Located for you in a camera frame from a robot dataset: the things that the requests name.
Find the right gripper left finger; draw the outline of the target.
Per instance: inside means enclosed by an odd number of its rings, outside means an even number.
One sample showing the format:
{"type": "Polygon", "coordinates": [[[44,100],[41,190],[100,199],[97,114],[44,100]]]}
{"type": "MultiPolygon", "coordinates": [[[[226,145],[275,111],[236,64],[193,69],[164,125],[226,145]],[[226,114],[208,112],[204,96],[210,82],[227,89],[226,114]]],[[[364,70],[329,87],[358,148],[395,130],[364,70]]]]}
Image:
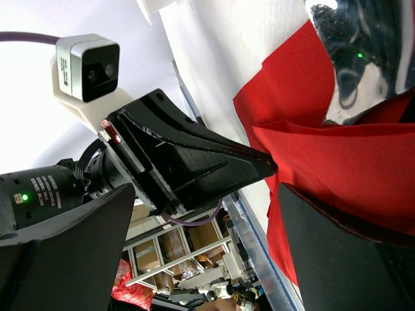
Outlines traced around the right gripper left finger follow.
{"type": "Polygon", "coordinates": [[[106,310],[134,207],[129,183],[1,237],[2,310],[106,310]]]}

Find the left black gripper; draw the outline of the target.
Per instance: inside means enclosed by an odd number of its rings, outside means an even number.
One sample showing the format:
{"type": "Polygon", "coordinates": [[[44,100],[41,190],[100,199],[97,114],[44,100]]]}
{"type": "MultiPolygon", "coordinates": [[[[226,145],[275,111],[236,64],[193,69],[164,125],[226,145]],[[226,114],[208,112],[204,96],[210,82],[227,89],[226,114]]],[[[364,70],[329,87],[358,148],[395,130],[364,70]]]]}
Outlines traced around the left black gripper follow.
{"type": "Polygon", "coordinates": [[[193,122],[159,89],[101,125],[121,180],[158,214],[199,210],[277,170],[269,155],[193,122]]]}

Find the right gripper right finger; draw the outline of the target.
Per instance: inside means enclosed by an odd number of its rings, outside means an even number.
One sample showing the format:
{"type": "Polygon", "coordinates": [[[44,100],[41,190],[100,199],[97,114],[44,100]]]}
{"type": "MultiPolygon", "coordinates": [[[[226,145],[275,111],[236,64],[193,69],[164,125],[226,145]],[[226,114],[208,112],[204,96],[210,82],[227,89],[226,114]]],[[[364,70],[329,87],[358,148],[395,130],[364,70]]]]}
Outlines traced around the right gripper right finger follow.
{"type": "Polygon", "coordinates": [[[413,310],[414,237],[282,183],[278,200],[306,310],[413,310]]]}

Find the red paper napkin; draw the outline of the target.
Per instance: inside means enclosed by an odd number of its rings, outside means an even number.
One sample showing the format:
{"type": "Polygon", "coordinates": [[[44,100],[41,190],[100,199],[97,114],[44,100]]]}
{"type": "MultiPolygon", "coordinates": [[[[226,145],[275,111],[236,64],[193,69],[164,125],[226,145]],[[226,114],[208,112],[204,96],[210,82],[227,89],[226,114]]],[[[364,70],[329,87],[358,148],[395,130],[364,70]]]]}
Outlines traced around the red paper napkin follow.
{"type": "Polygon", "coordinates": [[[381,104],[353,126],[324,126],[334,88],[331,62],[306,22],[264,62],[233,103],[252,147],[278,166],[270,189],[267,241],[281,271],[296,272],[280,212],[288,183],[377,225],[414,234],[412,95],[381,104]]]}

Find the green handled spoon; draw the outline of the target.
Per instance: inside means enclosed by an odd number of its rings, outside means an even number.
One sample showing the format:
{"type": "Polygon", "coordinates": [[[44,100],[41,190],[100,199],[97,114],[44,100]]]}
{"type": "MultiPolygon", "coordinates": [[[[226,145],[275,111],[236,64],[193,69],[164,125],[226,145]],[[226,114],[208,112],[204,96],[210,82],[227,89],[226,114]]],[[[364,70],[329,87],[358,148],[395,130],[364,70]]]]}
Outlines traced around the green handled spoon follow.
{"type": "Polygon", "coordinates": [[[413,1],[305,1],[331,60],[335,86],[324,123],[351,125],[414,90],[413,1]]]}

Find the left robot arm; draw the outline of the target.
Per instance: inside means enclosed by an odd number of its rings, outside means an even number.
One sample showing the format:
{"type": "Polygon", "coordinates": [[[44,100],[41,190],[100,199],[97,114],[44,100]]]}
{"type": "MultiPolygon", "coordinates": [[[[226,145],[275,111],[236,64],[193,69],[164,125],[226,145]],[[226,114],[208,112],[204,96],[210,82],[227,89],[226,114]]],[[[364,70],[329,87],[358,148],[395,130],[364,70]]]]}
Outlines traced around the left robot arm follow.
{"type": "Polygon", "coordinates": [[[78,161],[1,176],[1,212],[23,229],[126,183],[150,215],[195,211],[276,173],[272,158],[193,121],[160,89],[110,113],[78,161]]]}

